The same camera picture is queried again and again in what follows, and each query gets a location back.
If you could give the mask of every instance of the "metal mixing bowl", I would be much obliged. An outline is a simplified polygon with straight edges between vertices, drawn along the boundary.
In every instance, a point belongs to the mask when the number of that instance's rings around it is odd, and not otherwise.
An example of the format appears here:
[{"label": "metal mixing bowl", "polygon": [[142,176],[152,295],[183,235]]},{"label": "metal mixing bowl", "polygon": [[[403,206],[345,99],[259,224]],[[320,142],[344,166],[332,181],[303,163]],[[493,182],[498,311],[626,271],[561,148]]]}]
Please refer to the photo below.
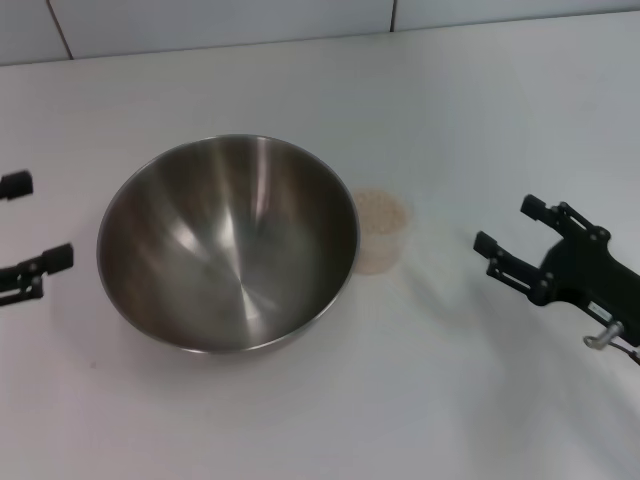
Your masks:
[{"label": "metal mixing bowl", "polygon": [[98,268],[139,330],[232,352],[322,315],[358,244],[351,195],[327,165],[290,143],[227,135],[169,150],[124,184],[102,220]]}]

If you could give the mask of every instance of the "white table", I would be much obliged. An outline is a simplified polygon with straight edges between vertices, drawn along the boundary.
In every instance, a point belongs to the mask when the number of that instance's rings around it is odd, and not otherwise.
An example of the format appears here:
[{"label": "white table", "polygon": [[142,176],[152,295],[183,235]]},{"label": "white table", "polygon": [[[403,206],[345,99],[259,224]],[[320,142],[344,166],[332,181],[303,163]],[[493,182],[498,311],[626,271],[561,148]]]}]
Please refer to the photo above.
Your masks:
[{"label": "white table", "polygon": [[[1,170],[35,178],[0,210],[0,264],[76,250],[44,299],[0,310],[0,476],[637,478],[640,369],[471,245],[483,229],[539,262],[557,236],[518,212],[534,193],[640,270],[638,45],[624,13],[0,69]],[[198,356],[118,316],[96,235],[138,167],[231,132],[403,189],[416,230],[294,342]]]}]

